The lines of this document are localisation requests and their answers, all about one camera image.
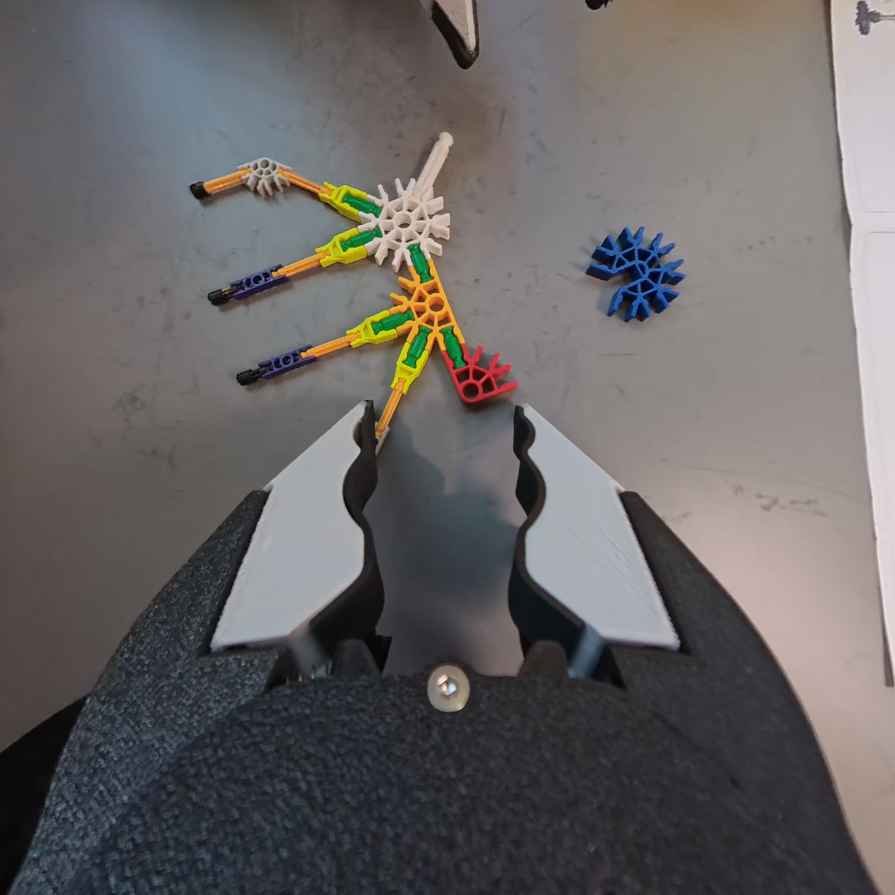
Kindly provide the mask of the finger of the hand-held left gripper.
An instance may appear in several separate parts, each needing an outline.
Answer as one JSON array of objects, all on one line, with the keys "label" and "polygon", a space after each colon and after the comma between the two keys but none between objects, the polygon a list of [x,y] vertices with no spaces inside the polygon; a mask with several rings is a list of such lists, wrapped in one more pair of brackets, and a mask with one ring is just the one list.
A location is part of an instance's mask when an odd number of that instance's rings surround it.
[{"label": "finger of the hand-held left gripper", "polygon": [[476,1],[429,1],[428,12],[463,70],[475,63],[480,51]]}]

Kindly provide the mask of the blue snowflake connector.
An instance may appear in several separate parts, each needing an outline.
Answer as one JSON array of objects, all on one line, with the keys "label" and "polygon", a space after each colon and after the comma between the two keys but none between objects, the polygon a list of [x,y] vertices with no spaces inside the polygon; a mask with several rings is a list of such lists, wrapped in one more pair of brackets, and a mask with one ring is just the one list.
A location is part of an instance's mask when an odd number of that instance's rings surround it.
[{"label": "blue snowflake connector", "polygon": [[678,297],[675,287],[686,277],[679,270],[683,261],[666,262],[664,258],[675,244],[662,242],[661,232],[645,242],[643,227],[634,233],[625,227],[618,237],[608,235],[594,249],[587,275],[603,282],[626,278],[610,299],[609,317],[624,309],[625,322],[645,320],[666,310]]}]

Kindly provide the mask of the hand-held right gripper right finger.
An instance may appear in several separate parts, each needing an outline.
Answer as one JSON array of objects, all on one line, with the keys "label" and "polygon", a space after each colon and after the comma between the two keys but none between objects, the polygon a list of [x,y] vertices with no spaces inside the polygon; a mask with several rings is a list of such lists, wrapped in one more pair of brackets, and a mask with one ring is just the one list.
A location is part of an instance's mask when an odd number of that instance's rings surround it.
[{"label": "hand-held right gripper right finger", "polygon": [[607,646],[679,651],[621,486],[531,406],[515,408],[513,447],[525,512],[509,580],[520,673],[595,677]]}]

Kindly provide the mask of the white instruction sheet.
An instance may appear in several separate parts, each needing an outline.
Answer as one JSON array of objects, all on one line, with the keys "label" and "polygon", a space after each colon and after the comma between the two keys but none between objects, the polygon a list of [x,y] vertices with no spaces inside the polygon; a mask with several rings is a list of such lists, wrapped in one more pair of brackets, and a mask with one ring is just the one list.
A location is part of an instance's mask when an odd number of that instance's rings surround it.
[{"label": "white instruction sheet", "polygon": [[889,677],[894,659],[894,3],[831,2],[849,275]]}]

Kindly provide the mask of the multicoloured construction toy model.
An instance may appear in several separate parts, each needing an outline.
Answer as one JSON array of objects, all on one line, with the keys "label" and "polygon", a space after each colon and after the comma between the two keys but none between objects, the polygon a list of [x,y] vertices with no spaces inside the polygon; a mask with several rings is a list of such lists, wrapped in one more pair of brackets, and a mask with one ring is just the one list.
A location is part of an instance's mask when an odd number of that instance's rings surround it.
[{"label": "multicoloured construction toy model", "polygon": [[336,234],[305,259],[263,268],[209,292],[207,299],[216,307],[259,296],[308,271],[368,258],[380,266],[390,261],[397,274],[406,270],[406,275],[398,277],[400,291],[391,295],[390,308],[364,319],[342,337],[261,361],[236,375],[241,386],[274,379],[333,352],[402,338],[405,344],[385,409],[376,425],[378,442],[386,437],[401,399],[433,356],[442,359],[458,397],[467,406],[517,388],[515,382],[508,380],[511,366],[502,364],[498,353],[485,364],[482,347],[472,350],[466,343],[435,266],[434,259],[443,250],[442,242],[450,237],[450,215],[444,210],[443,198],[435,195],[434,186],[453,142],[450,133],[442,132],[419,175],[406,185],[396,179],[393,196],[383,185],[373,195],[351,185],[318,184],[300,176],[289,165],[266,157],[242,164],[234,173],[190,185],[190,192],[198,200],[239,185],[268,197],[286,187],[295,187],[313,194],[354,223],[353,228]]}]

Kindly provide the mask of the grey desk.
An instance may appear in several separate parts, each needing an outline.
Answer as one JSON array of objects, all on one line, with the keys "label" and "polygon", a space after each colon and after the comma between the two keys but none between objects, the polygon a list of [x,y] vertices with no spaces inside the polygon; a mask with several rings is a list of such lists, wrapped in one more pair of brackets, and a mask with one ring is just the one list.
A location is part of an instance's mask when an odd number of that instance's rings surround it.
[{"label": "grey desk", "polygon": [[[363,261],[224,309],[207,292],[349,220],[300,190],[199,202],[271,155],[374,192],[454,146],[436,264],[519,387],[462,405],[433,357],[368,505],[388,670],[520,663],[513,405],[639,492],[798,691],[893,893],[885,684],[825,2],[480,2],[459,69],[417,2],[2,2],[2,746],[89,690],[250,489],[364,398],[400,343],[235,375],[388,306]],[[685,279],[609,317],[606,236]]]}]

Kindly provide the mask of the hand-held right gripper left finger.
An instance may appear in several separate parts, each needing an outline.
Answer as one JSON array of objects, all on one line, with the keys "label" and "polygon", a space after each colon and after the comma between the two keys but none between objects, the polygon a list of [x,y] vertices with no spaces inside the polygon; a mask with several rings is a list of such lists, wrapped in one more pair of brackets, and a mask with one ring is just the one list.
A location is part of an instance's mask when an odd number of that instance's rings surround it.
[{"label": "hand-held right gripper left finger", "polygon": [[[353,407],[274,476],[236,572],[212,652],[285,645],[300,672],[357,662],[381,672],[385,593],[364,508],[377,486],[375,411]],[[340,658],[358,641],[360,658]]]}]

